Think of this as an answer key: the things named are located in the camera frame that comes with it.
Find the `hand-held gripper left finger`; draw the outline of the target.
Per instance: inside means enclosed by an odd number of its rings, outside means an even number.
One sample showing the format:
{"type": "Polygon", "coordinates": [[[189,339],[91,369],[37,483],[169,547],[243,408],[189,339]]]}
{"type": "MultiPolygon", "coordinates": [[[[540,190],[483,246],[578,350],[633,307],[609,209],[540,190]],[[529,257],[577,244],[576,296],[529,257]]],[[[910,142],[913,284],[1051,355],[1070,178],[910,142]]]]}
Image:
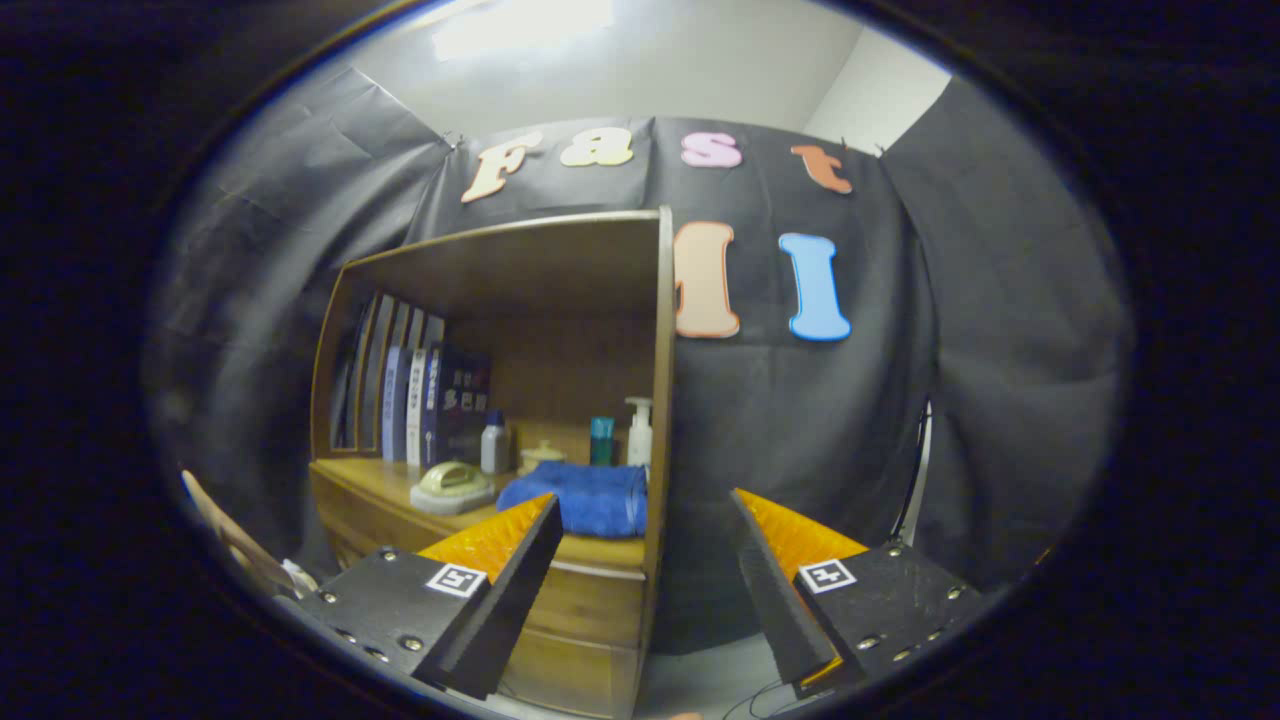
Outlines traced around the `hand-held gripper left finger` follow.
{"type": "Polygon", "coordinates": [[[390,673],[475,700],[497,692],[556,556],[553,493],[422,550],[383,546],[298,601],[298,619],[390,673]]]}

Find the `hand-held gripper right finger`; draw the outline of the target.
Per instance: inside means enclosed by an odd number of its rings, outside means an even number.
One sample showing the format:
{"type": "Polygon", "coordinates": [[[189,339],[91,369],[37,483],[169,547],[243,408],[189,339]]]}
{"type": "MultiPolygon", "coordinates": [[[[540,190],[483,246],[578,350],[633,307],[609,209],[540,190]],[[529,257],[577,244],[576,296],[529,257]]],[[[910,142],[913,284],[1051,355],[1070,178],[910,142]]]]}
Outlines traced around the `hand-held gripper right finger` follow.
{"type": "Polygon", "coordinates": [[[899,539],[867,546],[740,488],[730,500],[756,620],[799,698],[882,682],[996,601],[899,539]]]}

